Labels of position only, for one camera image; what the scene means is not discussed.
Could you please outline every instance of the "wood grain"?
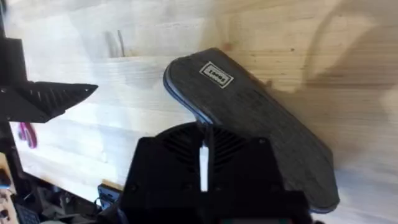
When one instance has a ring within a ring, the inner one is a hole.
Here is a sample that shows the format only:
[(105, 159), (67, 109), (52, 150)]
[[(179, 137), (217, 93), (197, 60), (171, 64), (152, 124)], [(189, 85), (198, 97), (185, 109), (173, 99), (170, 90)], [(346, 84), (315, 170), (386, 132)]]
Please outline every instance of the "wood grain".
[(164, 90), (164, 68), (219, 47), (332, 148), (341, 204), (320, 219), (398, 223), (397, 1), (9, 4), (7, 35), (23, 40), (31, 80), (99, 85), (35, 125), (38, 149), (17, 143), (26, 172), (88, 200), (101, 182), (123, 187), (140, 137), (194, 120)]

